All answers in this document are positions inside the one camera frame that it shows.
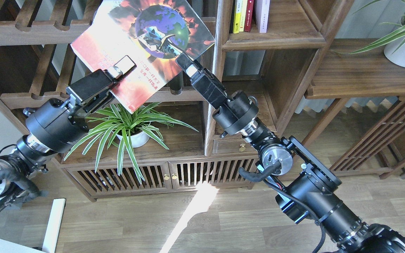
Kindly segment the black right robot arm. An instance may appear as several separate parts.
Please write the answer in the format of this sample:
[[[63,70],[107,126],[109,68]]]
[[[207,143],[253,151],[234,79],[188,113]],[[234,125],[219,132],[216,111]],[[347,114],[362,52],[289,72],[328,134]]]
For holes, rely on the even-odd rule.
[[[258,172],[239,168],[251,182],[264,182],[278,192],[276,202],[290,219],[312,219],[336,243],[340,253],[405,253],[405,237],[381,224],[368,225],[335,195],[341,184],[294,137],[278,138],[257,117],[257,101],[242,91],[227,95],[218,78],[186,53],[175,62],[190,77],[191,85],[215,108],[213,118],[224,129],[222,136],[240,133],[258,152]]]

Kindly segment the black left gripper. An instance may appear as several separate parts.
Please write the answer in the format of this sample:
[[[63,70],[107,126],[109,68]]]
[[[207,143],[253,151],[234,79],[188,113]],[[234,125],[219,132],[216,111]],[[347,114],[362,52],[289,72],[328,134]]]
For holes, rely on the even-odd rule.
[[[23,137],[24,145],[44,154],[69,151],[89,131],[85,118],[112,101],[111,89],[136,67],[124,56],[108,70],[99,69],[69,85],[68,99],[49,99],[27,118],[30,133]]]

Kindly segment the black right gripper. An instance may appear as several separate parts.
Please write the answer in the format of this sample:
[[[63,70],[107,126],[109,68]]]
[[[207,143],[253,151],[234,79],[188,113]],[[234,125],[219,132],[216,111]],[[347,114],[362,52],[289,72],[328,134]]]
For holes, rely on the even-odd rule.
[[[257,131],[258,107],[249,96],[243,91],[227,95],[218,78],[186,53],[176,57],[175,62],[190,78],[193,88],[216,110],[212,117],[224,130],[221,138],[237,133],[246,137]]]

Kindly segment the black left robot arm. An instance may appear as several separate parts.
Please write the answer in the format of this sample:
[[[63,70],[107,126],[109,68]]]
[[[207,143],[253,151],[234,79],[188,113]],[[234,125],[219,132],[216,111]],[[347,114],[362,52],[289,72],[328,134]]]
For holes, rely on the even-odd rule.
[[[85,118],[113,101],[110,92],[136,64],[124,56],[106,70],[96,70],[69,85],[69,98],[49,99],[39,108],[24,108],[29,134],[21,137],[10,154],[0,155],[0,212],[14,204],[47,195],[28,178],[47,172],[46,163],[65,153],[89,132]]]

